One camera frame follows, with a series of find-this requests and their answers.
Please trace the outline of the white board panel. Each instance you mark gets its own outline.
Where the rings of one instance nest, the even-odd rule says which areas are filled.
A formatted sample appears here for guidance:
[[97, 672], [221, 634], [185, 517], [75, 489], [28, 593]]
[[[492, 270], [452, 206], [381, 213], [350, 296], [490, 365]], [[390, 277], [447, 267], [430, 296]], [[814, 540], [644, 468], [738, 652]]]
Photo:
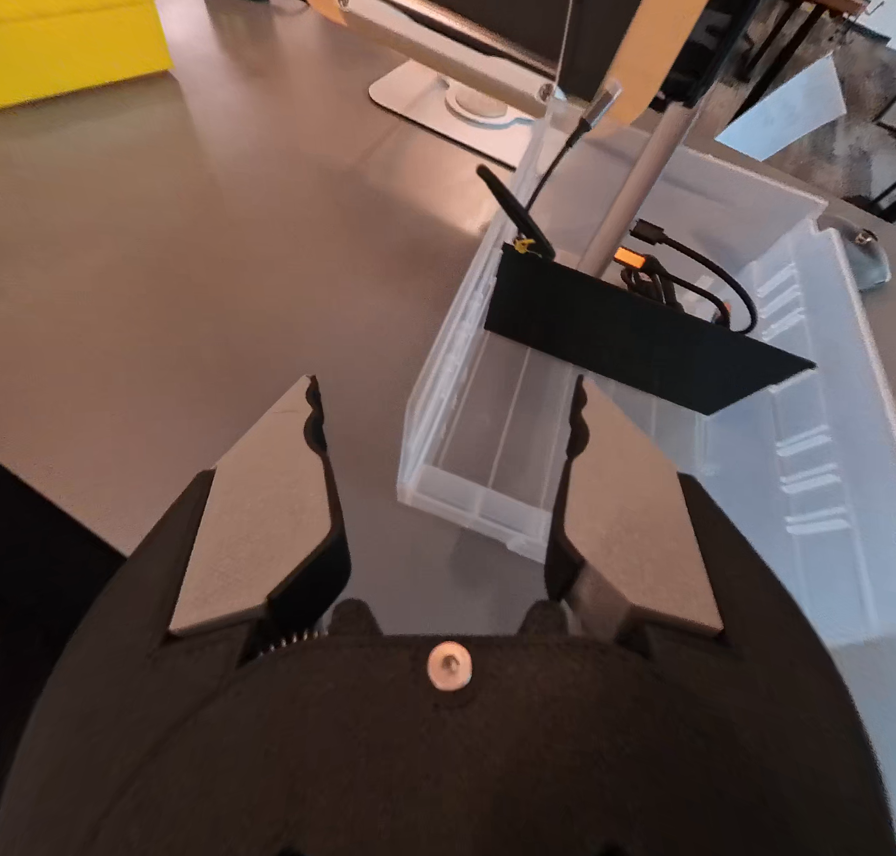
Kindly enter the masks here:
[[733, 120], [715, 141], [765, 161], [846, 113], [834, 55], [829, 52]]

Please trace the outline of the grey round object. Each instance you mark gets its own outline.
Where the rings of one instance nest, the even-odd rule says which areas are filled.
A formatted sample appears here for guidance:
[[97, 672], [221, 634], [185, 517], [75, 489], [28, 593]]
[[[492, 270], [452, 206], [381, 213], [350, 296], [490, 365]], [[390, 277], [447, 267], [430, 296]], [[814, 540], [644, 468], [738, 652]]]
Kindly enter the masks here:
[[845, 217], [829, 212], [820, 217], [817, 225], [820, 231], [833, 230], [840, 237], [859, 292], [880, 290], [890, 282], [890, 259], [878, 235]]

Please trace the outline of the silver monitor stand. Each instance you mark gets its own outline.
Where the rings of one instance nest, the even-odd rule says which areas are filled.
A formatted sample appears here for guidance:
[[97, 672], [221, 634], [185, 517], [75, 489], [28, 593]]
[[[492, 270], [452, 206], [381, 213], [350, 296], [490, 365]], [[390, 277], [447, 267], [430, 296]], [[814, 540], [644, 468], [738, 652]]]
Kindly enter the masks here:
[[370, 99], [481, 159], [510, 170], [543, 170], [544, 149], [555, 137], [544, 116], [476, 90], [413, 60], [374, 81]]

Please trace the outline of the black flat panel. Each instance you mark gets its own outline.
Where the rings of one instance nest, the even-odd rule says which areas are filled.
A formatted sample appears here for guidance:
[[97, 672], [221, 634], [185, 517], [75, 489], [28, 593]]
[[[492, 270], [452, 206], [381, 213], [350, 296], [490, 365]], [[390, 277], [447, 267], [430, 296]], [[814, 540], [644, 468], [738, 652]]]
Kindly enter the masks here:
[[508, 243], [485, 329], [705, 416], [816, 369], [807, 358]]

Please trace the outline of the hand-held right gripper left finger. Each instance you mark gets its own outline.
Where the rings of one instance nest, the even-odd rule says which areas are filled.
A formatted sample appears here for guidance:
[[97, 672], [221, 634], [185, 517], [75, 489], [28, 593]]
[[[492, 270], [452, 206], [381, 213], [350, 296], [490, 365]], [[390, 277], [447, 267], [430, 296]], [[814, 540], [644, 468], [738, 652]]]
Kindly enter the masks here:
[[253, 625], [252, 650], [309, 638], [351, 557], [316, 376], [279, 398], [212, 469], [169, 633]]

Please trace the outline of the monitor with tan frame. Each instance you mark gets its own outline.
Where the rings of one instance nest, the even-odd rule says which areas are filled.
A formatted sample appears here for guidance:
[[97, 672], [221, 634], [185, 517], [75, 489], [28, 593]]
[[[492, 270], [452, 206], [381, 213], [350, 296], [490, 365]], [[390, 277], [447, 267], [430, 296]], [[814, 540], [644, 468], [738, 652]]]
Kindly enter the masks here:
[[[568, 0], [428, 0], [531, 55], [556, 63]], [[561, 87], [590, 100], [604, 77], [630, 124], [665, 97], [700, 100], [759, 0], [575, 0]]]

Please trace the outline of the yellow plastic bin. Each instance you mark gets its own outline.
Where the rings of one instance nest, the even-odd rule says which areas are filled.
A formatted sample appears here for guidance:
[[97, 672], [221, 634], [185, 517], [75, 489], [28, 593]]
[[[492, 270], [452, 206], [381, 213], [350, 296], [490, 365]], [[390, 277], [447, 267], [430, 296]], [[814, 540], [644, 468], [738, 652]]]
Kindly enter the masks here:
[[1, 0], [1, 106], [165, 73], [155, 0]]

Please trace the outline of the clear plastic bin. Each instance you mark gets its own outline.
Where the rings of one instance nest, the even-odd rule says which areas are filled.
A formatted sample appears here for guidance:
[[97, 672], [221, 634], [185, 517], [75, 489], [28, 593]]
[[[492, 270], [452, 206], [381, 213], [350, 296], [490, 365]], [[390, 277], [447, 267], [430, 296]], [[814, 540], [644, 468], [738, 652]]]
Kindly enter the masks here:
[[[559, 264], [577, 268], [647, 141], [637, 128], [617, 129], [586, 139], [563, 161], [535, 206], [559, 247]], [[785, 247], [818, 233], [827, 202], [680, 146], [640, 214], [709, 254], [765, 309], [770, 297], [758, 293], [765, 283], [760, 271], [784, 270]], [[543, 562], [580, 370], [485, 330], [500, 246], [511, 234], [495, 206], [411, 392], [397, 492], [407, 505]], [[680, 469], [702, 472], [708, 421], [699, 413], [631, 386], [597, 382]]]

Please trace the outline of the silver metal pole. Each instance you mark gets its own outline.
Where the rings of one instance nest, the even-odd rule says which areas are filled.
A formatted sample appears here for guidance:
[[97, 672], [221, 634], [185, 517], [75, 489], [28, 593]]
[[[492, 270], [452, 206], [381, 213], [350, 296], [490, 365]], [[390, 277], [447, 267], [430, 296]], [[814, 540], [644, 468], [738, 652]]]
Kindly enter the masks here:
[[700, 114], [704, 99], [693, 105], [670, 102], [589, 242], [577, 269], [601, 278], [612, 263], [639, 210], [658, 182], [668, 162], [687, 137]]

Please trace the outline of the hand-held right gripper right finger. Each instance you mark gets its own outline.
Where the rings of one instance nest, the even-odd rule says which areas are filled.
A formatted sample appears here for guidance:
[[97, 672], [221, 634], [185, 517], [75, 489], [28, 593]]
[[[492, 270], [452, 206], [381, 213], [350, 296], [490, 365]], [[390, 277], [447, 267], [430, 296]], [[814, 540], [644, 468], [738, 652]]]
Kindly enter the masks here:
[[644, 624], [715, 638], [724, 624], [677, 467], [579, 376], [545, 559], [549, 598], [619, 642]]

